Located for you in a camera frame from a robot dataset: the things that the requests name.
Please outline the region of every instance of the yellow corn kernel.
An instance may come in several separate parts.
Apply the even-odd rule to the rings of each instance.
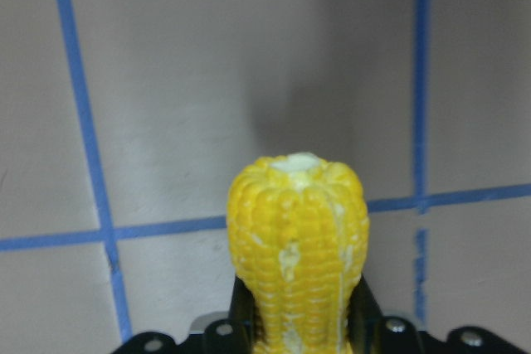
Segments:
[[[254,354],[344,354],[347,306],[369,221],[345,164],[309,153],[260,158],[231,185],[227,229],[236,274],[256,301]]]

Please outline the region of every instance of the metal screw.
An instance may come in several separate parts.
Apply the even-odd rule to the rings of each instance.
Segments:
[[[398,318],[390,318],[385,322],[385,326],[391,332],[402,333],[406,330],[406,324]]]
[[[471,347],[479,347],[483,345],[483,339],[481,336],[473,331],[464,331],[461,333],[461,341]]]
[[[222,323],[217,326],[216,333],[220,336],[230,335],[232,333],[232,326],[228,323]]]
[[[144,344],[145,352],[157,352],[163,347],[163,343],[157,338],[151,339],[149,342]]]

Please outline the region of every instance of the black holder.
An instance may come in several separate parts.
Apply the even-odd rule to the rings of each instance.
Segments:
[[[353,291],[348,312],[348,339],[354,354],[526,354],[481,327],[460,327],[445,342],[418,331],[404,318],[384,316],[364,278]],[[236,278],[228,317],[194,333],[181,344],[159,332],[129,339],[112,354],[251,354],[255,302]]]

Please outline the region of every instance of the blue tape line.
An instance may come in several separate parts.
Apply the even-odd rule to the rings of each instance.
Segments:
[[[67,246],[100,242],[100,231],[70,232],[65,234],[23,236],[0,240],[0,252],[31,250],[54,246]]]
[[[413,181],[417,209],[427,211],[426,198],[426,131],[427,75],[429,55],[430,0],[417,0],[415,21],[415,73],[413,88]]]
[[[81,59],[81,51],[76,30],[76,20],[71,0],[57,0],[66,56],[71,73],[71,81],[76,99],[77,112],[80,120],[81,135],[85,145],[85,155],[92,181],[92,191],[100,218],[100,230],[103,234],[105,251],[111,268],[114,302],[119,321],[122,340],[131,335],[129,311],[125,299],[125,288],[122,274],[119,271],[118,246],[114,238],[109,198],[105,189],[105,179],[100,161],[100,151],[96,141],[94,120],[90,110],[90,100],[86,86],[85,72]]]
[[[424,291],[424,282],[427,278],[427,240],[428,230],[426,228],[418,229],[415,234],[415,246],[417,248],[417,257],[415,258],[415,281],[414,281],[414,312],[415,316],[426,325],[426,293]]]
[[[417,206],[415,198],[390,198],[377,199],[367,202],[369,213],[378,213],[381,211],[403,211],[414,209]]]
[[[170,221],[152,225],[138,225],[130,227],[118,227],[115,230],[119,240],[131,240],[148,236],[182,234],[201,230],[216,230],[225,228],[225,216],[211,217],[201,220]]]
[[[430,196],[429,202],[432,206],[444,206],[480,201],[498,201],[523,196],[531,196],[531,184],[434,194]]]

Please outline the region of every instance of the corn cob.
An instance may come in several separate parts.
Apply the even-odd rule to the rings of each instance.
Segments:
[[[351,352],[348,301],[368,227],[362,186],[342,163],[296,153],[244,168],[229,191],[227,230],[260,317],[254,354]]]

